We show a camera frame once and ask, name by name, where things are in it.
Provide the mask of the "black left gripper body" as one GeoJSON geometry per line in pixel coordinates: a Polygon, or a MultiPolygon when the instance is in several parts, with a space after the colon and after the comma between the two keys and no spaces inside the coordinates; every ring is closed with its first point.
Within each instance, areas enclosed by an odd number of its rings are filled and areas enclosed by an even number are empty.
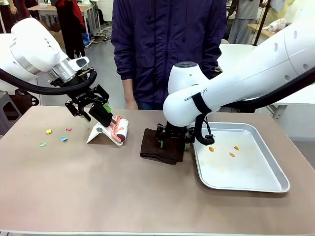
{"type": "Polygon", "coordinates": [[[69,100],[67,101],[67,106],[88,106],[89,104],[94,103],[95,101],[95,94],[94,89],[92,87],[85,87],[81,90],[76,90],[70,92],[68,94],[69,100]]]}

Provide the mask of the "person's right hand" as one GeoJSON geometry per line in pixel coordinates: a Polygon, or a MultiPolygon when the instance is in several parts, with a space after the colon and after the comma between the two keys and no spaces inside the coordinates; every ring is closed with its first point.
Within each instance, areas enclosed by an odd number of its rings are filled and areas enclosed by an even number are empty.
{"type": "Polygon", "coordinates": [[[137,103],[135,101],[135,98],[133,96],[133,82],[132,82],[132,79],[122,80],[122,83],[123,83],[123,89],[124,89],[126,109],[137,110],[138,109],[138,105],[137,105],[137,103]]]}

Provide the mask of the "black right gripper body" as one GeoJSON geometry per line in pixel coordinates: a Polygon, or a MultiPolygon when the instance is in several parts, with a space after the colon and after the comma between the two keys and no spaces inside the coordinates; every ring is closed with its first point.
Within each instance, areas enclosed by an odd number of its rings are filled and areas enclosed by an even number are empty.
{"type": "Polygon", "coordinates": [[[168,138],[185,138],[187,127],[177,127],[170,122],[166,123],[165,132],[168,138]]]}

